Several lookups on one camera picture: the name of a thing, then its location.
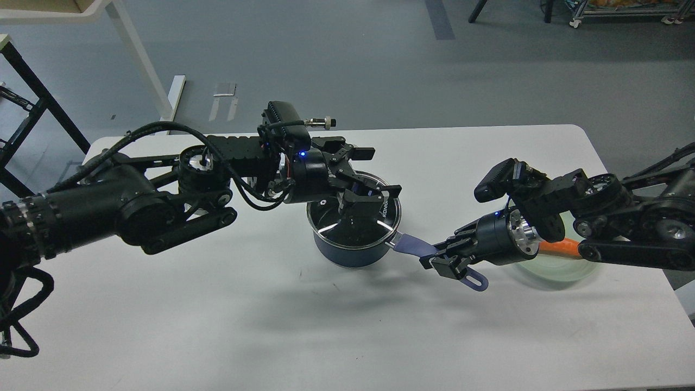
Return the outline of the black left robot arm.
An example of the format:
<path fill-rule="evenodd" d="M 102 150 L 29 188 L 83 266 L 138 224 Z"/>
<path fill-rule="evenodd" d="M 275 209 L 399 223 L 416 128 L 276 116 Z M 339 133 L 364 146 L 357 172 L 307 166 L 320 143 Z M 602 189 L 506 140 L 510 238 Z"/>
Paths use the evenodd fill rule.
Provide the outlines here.
<path fill-rule="evenodd" d="M 400 185 L 380 185 L 351 161 L 373 158 L 341 136 L 313 137 L 331 119 L 264 122 L 257 136 L 211 136 L 176 122 L 129 132 L 49 190 L 2 204 L 2 358 L 37 356 L 20 320 L 54 290 L 37 268 L 117 236 L 154 255 L 231 225 L 232 187 L 259 211 L 334 198 L 340 216 L 377 213 Z"/>

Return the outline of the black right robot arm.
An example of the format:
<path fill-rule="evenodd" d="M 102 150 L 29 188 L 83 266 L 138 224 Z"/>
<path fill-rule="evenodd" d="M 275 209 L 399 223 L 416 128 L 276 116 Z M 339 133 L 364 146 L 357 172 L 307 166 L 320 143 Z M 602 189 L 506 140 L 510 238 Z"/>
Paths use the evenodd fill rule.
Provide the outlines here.
<path fill-rule="evenodd" d="M 507 196 L 506 206 L 462 226 L 420 255 L 424 269 L 476 291 L 488 282 L 472 265 L 505 266 L 532 260 L 543 243 L 566 235 L 561 213 L 573 216 L 581 258 L 603 264 L 693 270 L 693 143 L 620 180 L 582 169 L 554 179 L 528 163 L 504 159 L 480 181 L 480 203 Z"/>

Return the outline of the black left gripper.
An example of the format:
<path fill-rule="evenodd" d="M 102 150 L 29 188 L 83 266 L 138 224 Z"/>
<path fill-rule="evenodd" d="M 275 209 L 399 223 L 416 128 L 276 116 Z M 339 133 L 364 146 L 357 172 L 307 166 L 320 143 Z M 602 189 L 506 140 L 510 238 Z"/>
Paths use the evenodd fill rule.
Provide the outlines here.
<path fill-rule="evenodd" d="M 338 180 L 339 169 L 348 161 L 373 159 L 375 148 L 360 148 L 342 136 L 312 137 L 311 146 L 293 156 L 288 178 L 294 180 L 285 197 L 286 204 L 318 202 L 328 199 L 328 208 L 339 218 L 394 219 L 400 210 L 401 185 L 390 185 L 379 176 L 355 171 L 355 181 Z"/>

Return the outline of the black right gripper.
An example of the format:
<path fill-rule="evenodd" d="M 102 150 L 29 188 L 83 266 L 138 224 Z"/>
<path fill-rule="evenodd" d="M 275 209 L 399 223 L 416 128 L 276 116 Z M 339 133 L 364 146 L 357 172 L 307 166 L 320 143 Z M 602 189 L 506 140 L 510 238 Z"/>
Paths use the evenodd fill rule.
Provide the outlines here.
<path fill-rule="evenodd" d="M 419 261 L 424 269 L 434 269 L 441 277 L 479 281 L 479 272 L 470 260 L 447 251 L 473 251 L 477 262 L 505 266 L 532 260 L 539 254 L 540 236 L 519 210 L 499 210 L 482 216 L 435 243 Z"/>

